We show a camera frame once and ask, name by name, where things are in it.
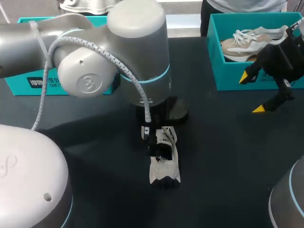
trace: white sneaker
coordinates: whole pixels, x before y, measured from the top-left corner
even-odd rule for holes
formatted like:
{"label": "white sneaker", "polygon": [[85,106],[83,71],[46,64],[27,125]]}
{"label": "white sneaker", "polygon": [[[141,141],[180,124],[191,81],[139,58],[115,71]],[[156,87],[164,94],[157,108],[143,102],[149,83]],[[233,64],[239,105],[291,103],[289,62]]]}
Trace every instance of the white sneaker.
{"label": "white sneaker", "polygon": [[286,25],[278,29],[259,27],[255,30],[237,30],[234,38],[226,39],[221,43],[226,58],[236,62],[246,62],[251,56],[259,53],[267,44],[278,45],[286,37]]}
{"label": "white sneaker", "polygon": [[175,188],[181,181],[179,158],[175,143],[177,136],[172,126],[156,130],[157,144],[166,144],[171,147],[172,157],[168,160],[163,157],[151,157],[150,184],[157,188]]}

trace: blue led strip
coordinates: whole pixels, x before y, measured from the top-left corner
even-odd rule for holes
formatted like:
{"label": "blue led strip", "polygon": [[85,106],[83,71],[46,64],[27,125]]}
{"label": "blue led strip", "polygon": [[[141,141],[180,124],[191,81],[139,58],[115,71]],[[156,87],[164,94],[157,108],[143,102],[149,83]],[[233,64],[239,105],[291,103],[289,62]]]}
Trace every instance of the blue led strip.
{"label": "blue led strip", "polygon": [[[145,84],[145,83],[150,83],[150,82],[157,81],[158,79],[163,77],[168,72],[169,68],[170,68],[170,64],[169,64],[168,68],[165,70],[165,72],[163,72],[161,75],[159,75],[157,77],[154,77],[152,79],[146,80],[146,81],[138,81],[138,82],[139,82],[139,84]],[[123,77],[125,80],[127,80],[129,82],[132,82],[131,79],[129,79],[128,77],[123,76],[122,74],[120,74],[120,76]]]}
{"label": "blue led strip", "polygon": [[73,197],[72,197],[72,203],[71,203],[71,208],[70,208],[70,211],[68,212],[68,215],[66,217],[66,220],[65,222],[62,224],[61,228],[64,228],[66,223],[67,223],[67,220],[69,219],[70,215],[71,215],[71,212],[72,212],[72,206],[73,206]]}
{"label": "blue led strip", "polygon": [[295,199],[295,195],[294,195],[294,191],[293,191],[293,188],[291,186],[291,175],[293,173],[293,170],[294,170],[294,167],[295,165],[297,164],[297,162],[294,164],[294,166],[292,167],[292,169],[290,170],[290,174],[289,174],[289,189],[290,189],[290,193],[291,193],[291,197],[293,198],[294,200],[294,204],[296,206],[296,208],[298,208],[298,211],[301,213],[301,215],[304,217],[304,212],[302,211],[302,209],[300,208],[300,205],[298,204],[298,202],[296,201]]}

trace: beige sneaker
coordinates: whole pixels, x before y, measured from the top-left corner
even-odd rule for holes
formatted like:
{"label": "beige sneaker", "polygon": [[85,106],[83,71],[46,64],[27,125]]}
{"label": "beige sneaker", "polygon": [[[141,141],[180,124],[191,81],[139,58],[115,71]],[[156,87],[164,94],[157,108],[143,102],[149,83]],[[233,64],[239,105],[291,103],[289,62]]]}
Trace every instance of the beige sneaker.
{"label": "beige sneaker", "polygon": [[278,45],[286,39],[286,25],[278,29],[259,27],[255,30],[237,30],[234,38],[221,43],[226,58],[236,62],[246,62],[251,56],[259,53],[267,44]]}

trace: teal box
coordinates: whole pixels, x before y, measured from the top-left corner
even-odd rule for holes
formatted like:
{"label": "teal box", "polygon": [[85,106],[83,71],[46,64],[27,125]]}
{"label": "teal box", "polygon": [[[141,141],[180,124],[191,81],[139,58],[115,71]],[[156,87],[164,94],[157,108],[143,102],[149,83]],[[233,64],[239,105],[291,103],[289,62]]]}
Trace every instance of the teal box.
{"label": "teal box", "polygon": [[[301,18],[302,15],[298,12],[212,14],[207,44],[217,89],[219,91],[277,89],[273,78],[262,70],[255,83],[239,84],[245,68],[252,62],[226,62],[220,41],[233,38],[236,30],[256,29],[258,27],[276,29],[283,25],[291,26]],[[304,88],[304,77],[296,81],[292,87]]]}
{"label": "teal box", "polygon": [[[20,18],[18,23],[27,23],[31,20],[39,21],[49,18],[52,17]],[[100,17],[95,16],[95,17],[87,17],[87,18],[93,23],[94,26],[102,26],[106,24],[106,16],[100,16]],[[8,77],[5,80],[15,96],[41,95],[42,77],[43,77],[43,70],[38,70],[18,76]],[[64,91],[63,88],[61,87],[56,69],[52,69],[49,71],[47,86],[48,86],[47,95],[68,95],[68,93]],[[109,87],[109,89],[106,92],[104,92],[104,95],[110,95],[114,91],[116,86],[117,86],[117,82],[115,81]]]}

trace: cable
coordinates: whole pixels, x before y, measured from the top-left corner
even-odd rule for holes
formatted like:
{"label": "cable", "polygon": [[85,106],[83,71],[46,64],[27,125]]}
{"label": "cable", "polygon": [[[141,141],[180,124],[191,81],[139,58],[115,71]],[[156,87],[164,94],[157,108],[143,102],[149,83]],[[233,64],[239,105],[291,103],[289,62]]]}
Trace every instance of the cable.
{"label": "cable", "polygon": [[2,12],[2,14],[3,14],[3,16],[4,16],[5,20],[6,20],[6,22],[7,22],[8,24],[10,24],[9,17],[8,17],[8,15],[6,14],[6,12],[5,12],[4,8],[2,7],[1,3],[0,3],[0,10],[1,10],[1,12]]}
{"label": "cable", "polygon": [[[148,101],[147,95],[144,92],[144,90],[143,90],[142,86],[140,85],[140,83],[138,82],[138,80],[136,79],[136,77],[132,74],[132,72],[121,61],[119,61],[116,57],[114,57],[113,55],[111,55],[109,52],[102,49],[101,47],[97,46],[96,44],[88,42],[88,41],[80,39],[80,38],[76,38],[76,37],[60,37],[57,40],[55,40],[52,43],[52,45],[50,46],[49,50],[48,50],[48,54],[49,54],[51,59],[53,57],[55,49],[59,45],[62,45],[64,43],[73,43],[73,44],[78,44],[80,46],[86,47],[86,48],[104,56],[105,58],[110,60],[112,63],[114,63],[118,68],[120,68],[126,74],[126,76],[128,76],[131,79],[131,81],[134,83],[136,89],[138,90],[138,92],[139,92],[139,94],[142,98],[143,105],[144,105],[146,123],[151,122],[150,106],[149,106],[149,101]],[[44,99],[45,99],[45,96],[46,96],[46,93],[47,93],[47,85],[48,85],[48,80],[47,79],[48,79],[49,70],[50,70],[50,67],[48,66],[48,62],[46,61],[45,67],[44,67],[44,72],[43,72],[43,83],[42,83],[43,85],[42,85],[42,93],[41,93],[39,111],[38,111],[36,121],[35,121],[35,123],[32,127],[32,130],[35,130],[37,128],[37,126],[39,124],[39,121],[40,121],[40,118],[41,118],[41,115],[42,115]],[[148,127],[145,128],[145,133],[149,134],[149,128]]]}

